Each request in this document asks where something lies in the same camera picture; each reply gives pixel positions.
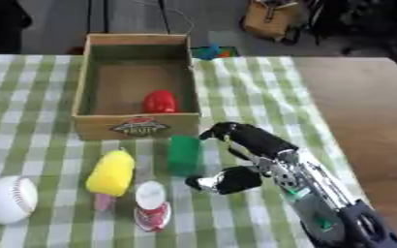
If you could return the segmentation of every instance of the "baseball stitching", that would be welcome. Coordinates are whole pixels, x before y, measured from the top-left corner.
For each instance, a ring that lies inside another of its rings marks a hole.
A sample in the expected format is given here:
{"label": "baseball stitching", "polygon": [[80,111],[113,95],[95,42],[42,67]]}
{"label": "baseball stitching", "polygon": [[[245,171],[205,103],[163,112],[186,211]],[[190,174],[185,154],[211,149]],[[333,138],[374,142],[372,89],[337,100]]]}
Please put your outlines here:
{"label": "baseball stitching", "polygon": [[22,209],[22,211],[26,212],[26,213],[31,213],[33,211],[32,207],[28,205],[28,203],[25,201],[24,197],[21,195],[20,193],[20,185],[21,182],[24,178],[20,177],[14,185],[14,188],[12,189],[13,192],[13,196],[15,199],[15,202],[18,206],[20,206],[20,208]]}

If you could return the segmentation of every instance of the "green sponge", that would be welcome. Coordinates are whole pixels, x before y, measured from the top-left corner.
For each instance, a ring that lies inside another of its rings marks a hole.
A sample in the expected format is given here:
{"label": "green sponge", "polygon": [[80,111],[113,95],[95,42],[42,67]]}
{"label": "green sponge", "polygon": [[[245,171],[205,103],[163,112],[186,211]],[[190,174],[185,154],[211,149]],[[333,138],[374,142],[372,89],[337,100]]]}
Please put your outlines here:
{"label": "green sponge", "polygon": [[199,139],[189,136],[172,136],[168,151],[168,170],[177,176],[189,176],[198,172],[200,153]]}

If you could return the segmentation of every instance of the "blue object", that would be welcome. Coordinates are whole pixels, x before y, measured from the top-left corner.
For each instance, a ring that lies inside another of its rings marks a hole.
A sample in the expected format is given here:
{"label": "blue object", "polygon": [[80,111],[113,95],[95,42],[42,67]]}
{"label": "blue object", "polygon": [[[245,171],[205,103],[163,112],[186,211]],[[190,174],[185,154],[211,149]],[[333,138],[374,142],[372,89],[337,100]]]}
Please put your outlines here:
{"label": "blue object", "polygon": [[197,58],[203,60],[212,60],[214,58],[217,58],[220,52],[221,50],[218,45],[211,44],[210,47],[205,52],[203,52],[202,54],[198,54]]}

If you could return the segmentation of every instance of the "chair leg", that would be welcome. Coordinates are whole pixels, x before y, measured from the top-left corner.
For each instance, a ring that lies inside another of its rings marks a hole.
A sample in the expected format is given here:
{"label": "chair leg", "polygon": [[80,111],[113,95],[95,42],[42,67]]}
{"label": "chair leg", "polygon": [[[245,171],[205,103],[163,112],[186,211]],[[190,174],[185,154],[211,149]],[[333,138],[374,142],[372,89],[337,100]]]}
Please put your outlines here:
{"label": "chair leg", "polygon": [[345,46],[345,47],[343,47],[343,48],[340,50],[340,52],[341,52],[343,55],[348,56],[348,55],[350,55],[351,52],[352,52],[352,46]]}
{"label": "chair leg", "polygon": [[104,33],[109,33],[109,4],[104,0]]}
{"label": "chair leg", "polygon": [[388,57],[397,63],[397,52],[390,44],[381,44],[380,49],[388,53]]}
{"label": "chair leg", "polygon": [[88,35],[92,31],[92,10],[93,0],[87,0],[87,17],[85,22],[85,34]]}

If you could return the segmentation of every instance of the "red ball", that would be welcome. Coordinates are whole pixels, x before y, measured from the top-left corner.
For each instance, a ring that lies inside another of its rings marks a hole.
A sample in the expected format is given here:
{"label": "red ball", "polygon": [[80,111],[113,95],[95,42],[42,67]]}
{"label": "red ball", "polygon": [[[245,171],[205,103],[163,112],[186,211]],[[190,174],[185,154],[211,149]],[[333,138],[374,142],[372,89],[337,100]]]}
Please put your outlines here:
{"label": "red ball", "polygon": [[144,112],[178,112],[173,94],[167,90],[157,90],[147,95],[143,102]]}

